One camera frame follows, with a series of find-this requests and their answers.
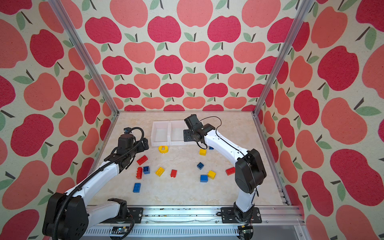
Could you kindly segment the white bin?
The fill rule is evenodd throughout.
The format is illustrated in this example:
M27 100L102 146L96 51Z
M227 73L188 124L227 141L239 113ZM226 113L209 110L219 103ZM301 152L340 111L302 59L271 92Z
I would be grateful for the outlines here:
M186 142L184 142L184 130L187 130L187 125L184 120L170 121L170 124L170 145L186 145Z
M170 146L170 121L155 121L151 131L151 146Z

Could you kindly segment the yellow lego small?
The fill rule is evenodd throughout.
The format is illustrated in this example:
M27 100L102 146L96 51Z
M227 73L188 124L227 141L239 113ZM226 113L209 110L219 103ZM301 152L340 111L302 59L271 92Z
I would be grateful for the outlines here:
M207 154L207 150L200 149L199 154L205 156Z

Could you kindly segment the yellow lego angled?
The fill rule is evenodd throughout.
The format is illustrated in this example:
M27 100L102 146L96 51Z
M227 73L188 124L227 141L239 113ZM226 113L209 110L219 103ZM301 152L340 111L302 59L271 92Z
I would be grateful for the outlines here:
M156 174L158 177L161 177L162 174L163 174L164 172L165 172L165 169L162 168L162 167L159 167L159 168L156 170L155 174Z

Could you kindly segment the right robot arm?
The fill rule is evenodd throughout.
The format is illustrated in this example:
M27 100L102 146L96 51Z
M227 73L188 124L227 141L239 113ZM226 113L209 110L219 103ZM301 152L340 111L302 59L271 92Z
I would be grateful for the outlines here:
M187 130L184 130L185 142L203 144L206 149L214 148L235 167L235 182L239 194L234 203L235 219L239 223L251 222L254 209L254 198L258 196L258 186L267 177L261 155L256 149L247 150L224 137L211 124L203 124L197 115L192 114L184 119Z

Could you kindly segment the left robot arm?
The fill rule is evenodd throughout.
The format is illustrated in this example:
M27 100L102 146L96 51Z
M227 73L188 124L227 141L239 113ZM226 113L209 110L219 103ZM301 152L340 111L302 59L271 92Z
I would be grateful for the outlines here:
M149 149L148 139L140 127L125 128L118 145L105 158L104 163L84 180L64 193L53 194L46 208L42 233L53 240L79 240L86 231L105 221L128 221L121 229L122 240L131 233L135 219L127 202L111 198L106 203L89 207L91 199L106 183L128 169L137 153Z

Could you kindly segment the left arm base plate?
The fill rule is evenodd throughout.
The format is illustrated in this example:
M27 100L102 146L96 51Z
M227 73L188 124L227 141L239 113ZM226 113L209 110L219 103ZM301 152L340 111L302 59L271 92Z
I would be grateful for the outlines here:
M129 213L128 215L132 217L135 224L140 224L142 222L144 208L127 207L127 209Z

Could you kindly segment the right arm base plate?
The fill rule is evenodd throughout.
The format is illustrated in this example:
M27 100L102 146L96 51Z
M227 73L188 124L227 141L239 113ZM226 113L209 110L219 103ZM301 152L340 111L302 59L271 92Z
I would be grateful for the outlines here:
M252 214L246 216L246 222L244 223L237 220L234 213L234 207L222 207L220 212L217 213L217 216L222 218L223 224L261 224L263 221L259 208L254 207L252 210Z

